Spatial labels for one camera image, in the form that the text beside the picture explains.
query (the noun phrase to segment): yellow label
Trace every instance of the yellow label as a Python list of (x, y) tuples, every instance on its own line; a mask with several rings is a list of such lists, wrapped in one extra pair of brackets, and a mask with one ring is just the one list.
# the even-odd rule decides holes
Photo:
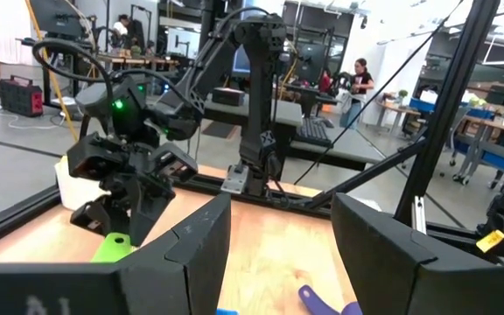
[(481, 249), (482, 252), (486, 253), (489, 249), (497, 246), (504, 239), (504, 234), (500, 230), (494, 230), (486, 237), (482, 238), (476, 242), (476, 246)]

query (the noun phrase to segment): chair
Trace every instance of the chair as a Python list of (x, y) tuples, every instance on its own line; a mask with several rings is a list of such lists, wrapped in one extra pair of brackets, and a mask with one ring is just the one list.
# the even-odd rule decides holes
[[(452, 121), (452, 125), (449, 129), (449, 132), (448, 132), (448, 138), (446, 140), (446, 143), (444, 144), (444, 148), (443, 148), (443, 152), (446, 152), (446, 151), (451, 151), (452, 154), (451, 154), (451, 161), (449, 162), (449, 165), (450, 166), (454, 166), (456, 165), (456, 160), (455, 160), (455, 157), (456, 157), (456, 150), (454, 148), (454, 137), (456, 136), (456, 130), (459, 128), (460, 124), (464, 121), (464, 117), (468, 114), (468, 112), (471, 110), (472, 108), (470, 107), (459, 107), (458, 108), (458, 112), (456, 113), (456, 115), (454, 116), (454, 121)], [(410, 144), (413, 144), (417, 141), (420, 141), (422, 140), (423, 138), (425, 138), (427, 136), (427, 130), (428, 130), (428, 125), (425, 124), (418, 132), (417, 134), (414, 136), (414, 140), (413, 142), (410, 142)], [(403, 161), (402, 164), (400, 165), (403, 169), (407, 168), (408, 165), (407, 165), (407, 160), (406, 161)], [(440, 177), (443, 177), (445, 175), (445, 173), (443, 171), (441, 171), (439, 173)]]

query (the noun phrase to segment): keyboard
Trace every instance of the keyboard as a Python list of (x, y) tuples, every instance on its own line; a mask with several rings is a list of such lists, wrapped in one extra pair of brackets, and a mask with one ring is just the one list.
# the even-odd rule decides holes
[(326, 134), (324, 124), (321, 121), (314, 121), (310, 118), (305, 118), (303, 125), (297, 128), (295, 141), (333, 148), (332, 141)]

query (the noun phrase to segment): gray floor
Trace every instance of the gray floor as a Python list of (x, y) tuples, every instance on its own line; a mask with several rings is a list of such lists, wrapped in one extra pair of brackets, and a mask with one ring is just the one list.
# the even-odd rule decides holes
[[(35, 84), (41, 85), (41, 72), (37, 68), (3, 66), (2, 78), (9, 77), (10, 74), (33, 78)], [(54, 181), (53, 164), (57, 162), (57, 158), (51, 157), (51, 154), (64, 154), (74, 142), (68, 128), (53, 124), (60, 122), (56, 114), (54, 110), (47, 110), (46, 115), (36, 119), (19, 118), (8, 114), (0, 115), (0, 211), (42, 190)], [(400, 139), (379, 136), (369, 129), (362, 129), (361, 134), (383, 155), (388, 155), (398, 146), (403, 145)], [(197, 142), (197, 136), (195, 136), (192, 140), (192, 155), (194, 155)], [(239, 159), (238, 144), (238, 137), (224, 140), (201, 135), (198, 162), (202, 165), (226, 169), (228, 165), (236, 163)], [(183, 148), (187, 146), (186, 143), (178, 145)], [(442, 158), (438, 167), (447, 172), (447, 177), (439, 178), (437, 175), (430, 185), (428, 193), (440, 206), (427, 201), (427, 219), (456, 226), (454, 220), (446, 214), (449, 213), (464, 226), (473, 228), (485, 219), (487, 204), (493, 197), (493, 193), (486, 188), (486, 183), (493, 176), (493, 171), (485, 167), (480, 168), (473, 177), (472, 183), (467, 187), (462, 187), (450, 180), (449, 174), (454, 170), (447, 165), (447, 162), (447, 157)], [(283, 181), (295, 181), (309, 165), (310, 162), (307, 161), (288, 159), (283, 172)], [(314, 168), (300, 185), (325, 190), (356, 173), (356, 171), (321, 165), (319, 168)], [(406, 176), (402, 172), (392, 169), (355, 189), (351, 194), (355, 197), (375, 200), (384, 211), (393, 212), (405, 181)]]

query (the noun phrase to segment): green led light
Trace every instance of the green led light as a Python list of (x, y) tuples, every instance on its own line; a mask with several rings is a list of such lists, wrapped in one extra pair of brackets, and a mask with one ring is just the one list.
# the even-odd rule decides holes
[(116, 109), (123, 109), (123, 102), (121, 100), (117, 100), (114, 102), (114, 107)]

